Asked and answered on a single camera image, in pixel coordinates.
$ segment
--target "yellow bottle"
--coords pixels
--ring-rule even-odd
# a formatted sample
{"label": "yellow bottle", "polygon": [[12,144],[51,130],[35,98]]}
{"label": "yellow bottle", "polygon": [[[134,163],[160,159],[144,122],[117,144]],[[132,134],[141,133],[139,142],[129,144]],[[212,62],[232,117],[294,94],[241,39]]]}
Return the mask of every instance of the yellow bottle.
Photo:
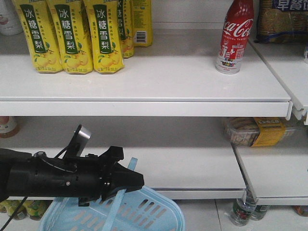
{"label": "yellow bottle", "polygon": [[134,55],[131,5],[131,0],[118,0],[118,26],[124,58],[129,58]]}
{"label": "yellow bottle", "polygon": [[62,71],[58,41],[45,0],[13,0],[26,36],[30,56],[40,73]]}
{"label": "yellow bottle", "polygon": [[47,0],[57,31],[62,65],[70,74],[93,70],[89,22],[82,0]]}
{"label": "yellow bottle", "polygon": [[152,2],[151,0],[132,1],[134,46],[151,46],[153,43]]}
{"label": "yellow bottle", "polygon": [[90,23],[94,69],[112,74],[124,67],[117,0],[84,0]]}

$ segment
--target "red aluminum bottle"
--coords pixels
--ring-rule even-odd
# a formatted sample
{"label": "red aluminum bottle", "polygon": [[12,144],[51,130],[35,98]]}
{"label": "red aluminum bottle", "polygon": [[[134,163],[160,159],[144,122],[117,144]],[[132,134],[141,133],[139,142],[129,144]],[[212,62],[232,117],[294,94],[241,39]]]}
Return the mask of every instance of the red aluminum bottle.
{"label": "red aluminum bottle", "polygon": [[234,0],[228,10],[221,36],[216,69],[224,74],[240,71],[254,21],[253,0]]}

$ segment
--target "plastic basket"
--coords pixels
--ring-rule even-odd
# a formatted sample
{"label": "plastic basket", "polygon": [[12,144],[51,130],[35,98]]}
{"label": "plastic basket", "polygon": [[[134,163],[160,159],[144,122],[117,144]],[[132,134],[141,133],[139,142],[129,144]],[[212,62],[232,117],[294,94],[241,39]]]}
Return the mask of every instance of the plastic basket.
{"label": "plastic basket", "polygon": [[178,205],[147,186],[123,193],[119,208],[110,216],[116,207],[115,199],[78,207],[78,198],[55,198],[38,230],[102,231],[110,226],[110,231],[185,231],[184,216]]}

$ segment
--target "snack bag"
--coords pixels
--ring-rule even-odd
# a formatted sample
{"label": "snack bag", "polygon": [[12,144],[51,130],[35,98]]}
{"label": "snack bag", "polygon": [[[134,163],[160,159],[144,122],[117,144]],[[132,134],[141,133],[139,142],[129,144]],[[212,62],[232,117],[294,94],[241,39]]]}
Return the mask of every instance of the snack bag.
{"label": "snack bag", "polygon": [[257,39],[264,43],[308,41],[307,1],[260,0]]}

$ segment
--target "white shelf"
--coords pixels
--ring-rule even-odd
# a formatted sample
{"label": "white shelf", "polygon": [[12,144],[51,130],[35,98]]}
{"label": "white shelf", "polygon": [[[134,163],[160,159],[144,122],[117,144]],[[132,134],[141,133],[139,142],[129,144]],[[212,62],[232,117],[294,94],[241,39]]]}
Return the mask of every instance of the white shelf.
{"label": "white shelf", "polygon": [[235,147],[260,205],[308,205],[308,137],[303,129],[273,147]]}
{"label": "white shelf", "polygon": [[24,35],[0,36],[2,115],[281,116],[290,96],[248,46],[240,73],[215,69],[221,30],[154,31],[113,75],[37,73]]}
{"label": "white shelf", "polygon": [[219,118],[202,117],[17,117],[21,130],[2,139],[1,148],[55,156],[79,124],[92,132],[83,154],[100,155],[121,146],[128,165],[145,184],[172,199],[239,198],[245,184]]}
{"label": "white shelf", "polygon": [[305,44],[253,43],[260,57],[291,96],[298,119],[308,110],[308,65],[304,63]]}

